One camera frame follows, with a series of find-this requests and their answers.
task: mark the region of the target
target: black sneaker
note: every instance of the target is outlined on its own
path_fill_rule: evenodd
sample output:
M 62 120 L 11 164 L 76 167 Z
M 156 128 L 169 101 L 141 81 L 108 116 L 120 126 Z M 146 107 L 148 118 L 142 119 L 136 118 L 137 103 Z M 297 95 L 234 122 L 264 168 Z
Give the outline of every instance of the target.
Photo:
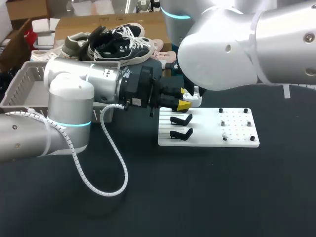
M 145 29 L 137 23 L 128 23 L 115 27 L 112 30 L 103 32 L 98 38 L 90 42 L 87 49 L 87 56 L 94 61 L 94 49 L 102 45 L 111 43 L 117 38 L 121 38 L 122 34 L 128 37 L 144 37 Z
M 151 10 L 161 11 L 160 0 L 151 0 Z
M 151 39 L 121 37 L 95 48 L 95 61 L 119 61 L 121 66 L 145 62 L 155 49 Z

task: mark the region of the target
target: white pegboard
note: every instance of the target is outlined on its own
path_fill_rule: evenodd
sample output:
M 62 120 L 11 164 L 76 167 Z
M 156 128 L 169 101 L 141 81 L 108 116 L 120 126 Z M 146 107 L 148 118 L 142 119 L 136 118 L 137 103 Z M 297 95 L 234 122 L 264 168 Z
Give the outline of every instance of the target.
M 193 118 L 188 126 L 171 124 L 170 117 L 186 119 L 192 114 Z M 171 139 L 170 131 L 186 133 L 193 128 L 193 134 L 187 141 Z M 161 108 L 159 113 L 158 144 L 160 146 L 188 146 L 188 147 L 249 147 L 259 146 L 259 138 L 253 120 L 252 111 L 244 113 L 242 109 L 223 108 L 190 108 L 186 114 L 172 112 L 171 109 Z

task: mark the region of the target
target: white robotic arm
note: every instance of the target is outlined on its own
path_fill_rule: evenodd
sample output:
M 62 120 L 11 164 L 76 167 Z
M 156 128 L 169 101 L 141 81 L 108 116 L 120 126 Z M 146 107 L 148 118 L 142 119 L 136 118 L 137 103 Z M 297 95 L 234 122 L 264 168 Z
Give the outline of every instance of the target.
M 267 11 L 272 1 L 236 0 L 236 9 L 213 0 L 161 0 L 161 7 L 179 66 L 200 87 L 316 84 L 314 1 Z

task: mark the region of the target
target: gray basket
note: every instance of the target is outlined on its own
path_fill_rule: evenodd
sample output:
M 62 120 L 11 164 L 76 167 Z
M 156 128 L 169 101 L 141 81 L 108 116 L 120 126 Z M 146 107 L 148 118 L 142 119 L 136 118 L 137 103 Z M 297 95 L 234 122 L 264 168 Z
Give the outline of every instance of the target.
M 120 62 L 93 62 L 105 67 L 120 67 Z M 33 108 L 45 117 L 48 113 L 49 92 L 44 86 L 43 76 L 47 62 L 26 62 L 13 78 L 7 89 L 0 108 L 5 113 L 12 111 L 25 111 L 25 107 Z M 100 113 L 107 104 L 93 103 L 91 122 L 100 122 Z M 104 121 L 111 122 L 113 109 L 106 112 Z

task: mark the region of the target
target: black mat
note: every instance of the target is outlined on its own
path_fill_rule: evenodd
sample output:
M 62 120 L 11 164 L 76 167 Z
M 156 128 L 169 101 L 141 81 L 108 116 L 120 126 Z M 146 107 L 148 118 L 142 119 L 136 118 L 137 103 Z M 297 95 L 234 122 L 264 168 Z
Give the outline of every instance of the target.
M 246 86 L 207 92 L 202 107 L 251 108 L 260 147 L 157 145 L 158 113 L 116 111 L 109 132 L 129 182 L 104 198 L 71 156 L 0 164 L 0 236 L 288 237 L 316 233 L 316 92 Z M 123 171 L 100 125 L 79 154 L 92 184 L 115 191 Z

